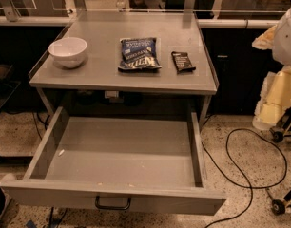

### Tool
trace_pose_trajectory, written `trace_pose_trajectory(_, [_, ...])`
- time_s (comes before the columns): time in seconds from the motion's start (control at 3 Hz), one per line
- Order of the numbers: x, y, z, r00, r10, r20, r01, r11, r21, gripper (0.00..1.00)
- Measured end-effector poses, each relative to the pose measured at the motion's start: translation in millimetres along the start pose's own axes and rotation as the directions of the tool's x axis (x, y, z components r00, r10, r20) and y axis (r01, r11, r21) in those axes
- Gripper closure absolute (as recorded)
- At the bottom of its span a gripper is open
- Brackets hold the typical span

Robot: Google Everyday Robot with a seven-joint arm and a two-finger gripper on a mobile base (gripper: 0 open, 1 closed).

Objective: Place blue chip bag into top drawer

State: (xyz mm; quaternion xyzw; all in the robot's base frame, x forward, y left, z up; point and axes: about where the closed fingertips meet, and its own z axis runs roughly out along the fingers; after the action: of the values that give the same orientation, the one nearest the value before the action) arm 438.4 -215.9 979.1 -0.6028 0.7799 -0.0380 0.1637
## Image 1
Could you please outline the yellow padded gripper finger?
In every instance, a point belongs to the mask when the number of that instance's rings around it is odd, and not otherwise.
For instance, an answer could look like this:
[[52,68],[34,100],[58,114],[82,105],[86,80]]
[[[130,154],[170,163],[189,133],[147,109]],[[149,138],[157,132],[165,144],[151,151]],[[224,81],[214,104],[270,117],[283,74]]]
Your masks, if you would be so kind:
[[291,107],[291,66],[284,66],[277,73],[269,72],[263,80],[260,97],[252,124],[258,130],[269,130]]

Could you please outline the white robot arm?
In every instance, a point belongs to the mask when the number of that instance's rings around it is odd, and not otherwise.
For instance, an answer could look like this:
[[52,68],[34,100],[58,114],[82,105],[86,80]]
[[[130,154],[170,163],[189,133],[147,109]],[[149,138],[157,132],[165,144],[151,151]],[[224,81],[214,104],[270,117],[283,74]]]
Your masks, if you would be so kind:
[[252,47],[271,49],[273,59],[283,65],[279,72],[268,73],[264,79],[252,122],[259,130],[269,130],[291,107],[291,8],[277,25],[257,37]]

